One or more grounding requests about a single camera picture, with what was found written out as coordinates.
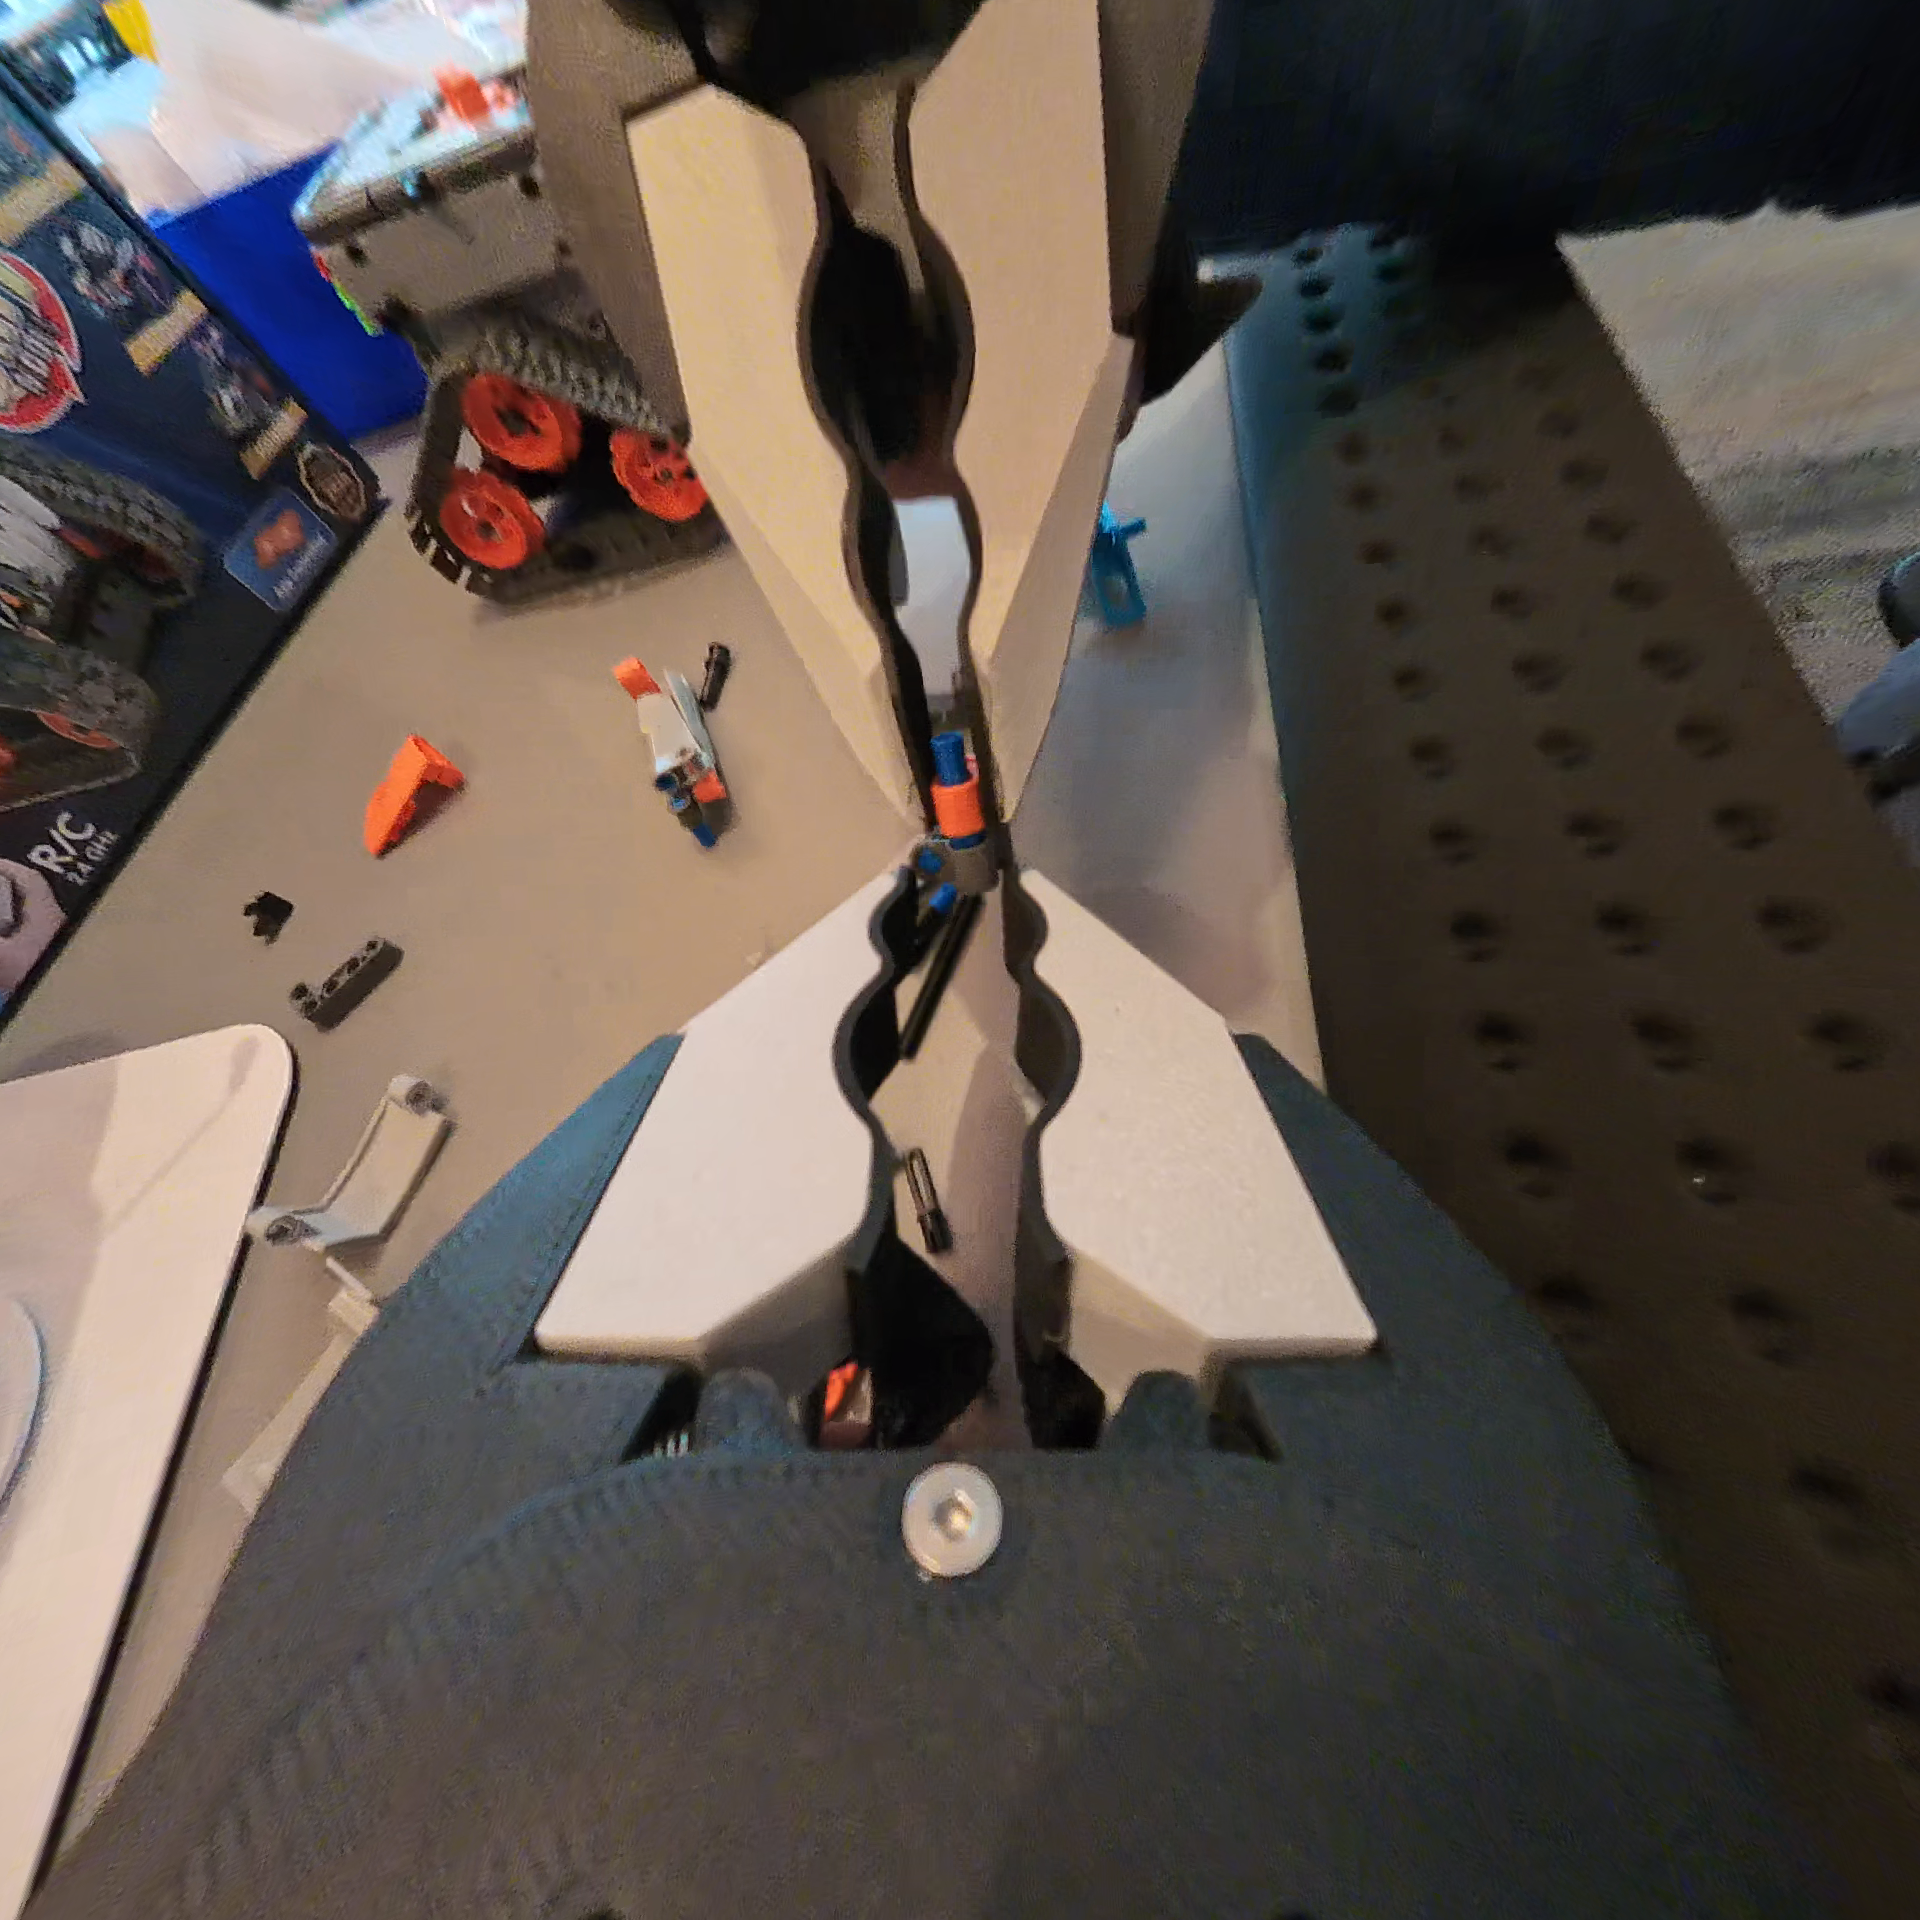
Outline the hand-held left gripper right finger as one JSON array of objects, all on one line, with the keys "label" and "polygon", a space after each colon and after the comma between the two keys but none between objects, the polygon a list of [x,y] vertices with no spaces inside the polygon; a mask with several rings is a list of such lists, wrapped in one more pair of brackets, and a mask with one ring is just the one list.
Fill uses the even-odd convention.
[{"label": "hand-held left gripper right finger", "polygon": [[1222,1018],[1035,869],[1005,898],[1025,1137],[1014,1309],[1072,1369],[1336,1361],[1370,1315]]}]

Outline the dark blue robot kit box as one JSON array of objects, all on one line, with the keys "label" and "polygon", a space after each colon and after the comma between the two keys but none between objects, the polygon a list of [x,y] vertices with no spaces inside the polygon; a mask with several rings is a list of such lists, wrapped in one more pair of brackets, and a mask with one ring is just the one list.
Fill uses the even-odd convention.
[{"label": "dark blue robot kit box", "polygon": [[5,76],[5,1018],[377,508],[349,442]]}]

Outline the orange wedge panel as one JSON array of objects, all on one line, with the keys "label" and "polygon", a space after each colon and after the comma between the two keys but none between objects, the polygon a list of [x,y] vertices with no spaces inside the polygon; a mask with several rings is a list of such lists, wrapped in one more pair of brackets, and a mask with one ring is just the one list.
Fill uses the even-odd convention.
[{"label": "orange wedge panel", "polygon": [[390,757],[363,812],[363,848],[393,852],[419,828],[424,809],[451,800],[467,785],[464,770],[421,733],[409,733]]}]

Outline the white book stand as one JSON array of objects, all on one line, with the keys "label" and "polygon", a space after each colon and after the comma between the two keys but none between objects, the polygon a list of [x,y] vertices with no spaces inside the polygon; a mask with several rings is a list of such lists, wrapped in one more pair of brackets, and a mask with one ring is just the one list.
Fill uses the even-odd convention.
[{"label": "white book stand", "polygon": [[264,1025],[3,1089],[5,1915],[51,1846],[293,1090]]}]

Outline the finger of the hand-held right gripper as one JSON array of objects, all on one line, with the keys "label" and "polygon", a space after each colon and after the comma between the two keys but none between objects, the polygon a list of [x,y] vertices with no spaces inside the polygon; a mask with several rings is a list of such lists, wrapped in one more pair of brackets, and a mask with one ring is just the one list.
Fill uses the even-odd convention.
[{"label": "finger of the hand-held right gripper", "polygon": [[896,504],[958,497],[928,385],[912,450],[874,460],[824,405],[812,348],[833,240],[803,132],[717,82],[629,116],[690,458],[829,718],[905,819],[930,819],[921,661],[891,598]]},{"label": "finger of the hand-held right gripper", "polygon": [[914,88],[902,140],[963,345],[965,665],[981,760],[1014,819],[1060,694],[1131,365],[1114,324],[1097,5],[978,6]]}]

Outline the light blue plastic tool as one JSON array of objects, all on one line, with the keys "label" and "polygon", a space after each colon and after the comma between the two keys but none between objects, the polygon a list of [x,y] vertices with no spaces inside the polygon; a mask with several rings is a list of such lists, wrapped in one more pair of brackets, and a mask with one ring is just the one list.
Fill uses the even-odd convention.
[{"label": "light blue plastic tool", "polygon": [[1088,604],[1108,632],[1134,629],[1145,620],[1145,590],[1134,546],[1145,534],[1144,516],[1117,514],[1101,501],[1088,550]]}]

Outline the grey curved panel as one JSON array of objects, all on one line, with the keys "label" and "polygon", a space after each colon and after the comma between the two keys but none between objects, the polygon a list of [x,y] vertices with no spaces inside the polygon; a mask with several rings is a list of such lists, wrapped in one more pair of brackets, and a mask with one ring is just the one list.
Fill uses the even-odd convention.
[{"label": "grey curved panel", "polygon": [[451,1128],[446,1100],[433,1084],[395,1074],[323,1200],[312,1208],[256,1208],[246,1217],[246,1237],[323,1258],[387,1238],[440,1160]]}]

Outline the grey white orange assembly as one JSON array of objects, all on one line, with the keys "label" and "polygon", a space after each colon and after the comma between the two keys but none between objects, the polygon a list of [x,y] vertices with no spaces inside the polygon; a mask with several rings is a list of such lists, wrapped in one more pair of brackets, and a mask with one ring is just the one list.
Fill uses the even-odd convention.
[{"label": "grey white orange assembly", "polygon": [[657,677],[636,656],[618,661],[612,677],[634,701],[654,790],[692,843],[716,848],[732,822],[732,794],[690,683],[675,670]]}]

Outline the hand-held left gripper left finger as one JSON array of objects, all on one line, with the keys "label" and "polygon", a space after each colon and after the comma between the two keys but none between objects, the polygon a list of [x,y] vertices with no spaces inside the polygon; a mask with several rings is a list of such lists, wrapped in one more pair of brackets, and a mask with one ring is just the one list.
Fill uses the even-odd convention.
[{"label": "hand-held left gripper left finger", "polygon": [[829,1369],[853,1350],[848,1252],[874,1129],[834,1044],[881,978],[867,881],[688,1020],[534,1321],[541,1355]]}]

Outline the tracked toy robot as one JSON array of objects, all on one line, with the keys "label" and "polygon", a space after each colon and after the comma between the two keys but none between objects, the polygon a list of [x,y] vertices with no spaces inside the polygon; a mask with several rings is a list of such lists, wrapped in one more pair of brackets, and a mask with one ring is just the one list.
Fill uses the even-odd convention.
[{"label": "tracked toy robot", "polygon": [[294,227],[339,300],[421,365],[404,525],[444,581],[532,608],[723,546],[683,436],[573,267],[526,62],[442,69],[363,113]]}]

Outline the grey angular panel piece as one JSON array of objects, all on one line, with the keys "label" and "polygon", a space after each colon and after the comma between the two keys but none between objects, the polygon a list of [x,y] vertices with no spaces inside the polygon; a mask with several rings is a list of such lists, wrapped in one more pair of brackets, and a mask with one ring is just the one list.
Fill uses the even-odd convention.
[{"label": "grey angular panel piece", "polygon": [[334,1378],[344,1371],[352,1349],[373,1328],[379,1315],[379,1299],[365,1283],[361,1283],[358,1275],[349,1270],[348,1265],[344,1265],[336,1256],[324,1256],[323,1267],[332,1277],[332,1296],[326,1300],[326,1345],[321,1358],[306,1369],[289,1402],[280,1405],[280,1410],[224,1475],[224,1491],[228,1500],[234,1500],[249,1520],[261,1509],[294,1440],[330,1393]]}]

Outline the dark grey three-hole beam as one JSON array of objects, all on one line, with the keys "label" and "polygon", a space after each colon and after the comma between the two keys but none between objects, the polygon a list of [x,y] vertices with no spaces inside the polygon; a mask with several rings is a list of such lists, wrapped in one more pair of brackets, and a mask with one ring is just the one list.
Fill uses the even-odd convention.
[{"label": "dark grey three-hole beam", "polygon": [[321,980],[298,980],[289,993],[293,1013],[321,1033],[336,1032],[401,966],[402,949],[373,938],[348,953]]}]

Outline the white crumpled paper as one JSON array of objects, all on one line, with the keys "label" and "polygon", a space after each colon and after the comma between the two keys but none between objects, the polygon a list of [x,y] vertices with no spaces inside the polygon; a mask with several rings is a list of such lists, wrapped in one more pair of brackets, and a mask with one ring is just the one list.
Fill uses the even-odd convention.
[{"label": "white crumpled paper", "polygon": [[475,62],[426,5],[324,18],[249,3],[142,6],[150,57],[92,82],[62,116],[138,212],[181,212],[323,156],[369,107]]}]

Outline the blue tagged storage bin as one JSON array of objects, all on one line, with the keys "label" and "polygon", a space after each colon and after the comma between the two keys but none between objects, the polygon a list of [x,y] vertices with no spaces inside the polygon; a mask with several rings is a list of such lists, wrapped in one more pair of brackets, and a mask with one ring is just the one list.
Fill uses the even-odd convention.
[{"label": "blue tagged storage bin", "polygon": [[168,254],[349,442],[404,426],[426,406],[414,350],[371,331],[318,270],[294,205],[332,157],[314,152],[192,208],[148,218]]}]

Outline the long black axle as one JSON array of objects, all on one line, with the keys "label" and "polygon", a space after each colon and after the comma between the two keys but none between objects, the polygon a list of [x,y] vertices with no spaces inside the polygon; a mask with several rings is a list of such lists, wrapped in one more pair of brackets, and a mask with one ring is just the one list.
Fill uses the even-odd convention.
[{"label": "long black axle", "polygon": [[968,953],[978,907],[981,896],[961,896],[930,941],[918,993],[899,1032],[899,1051],[905,1062],[918,1058],[928,1032],[944,1005],[958,964]]}]

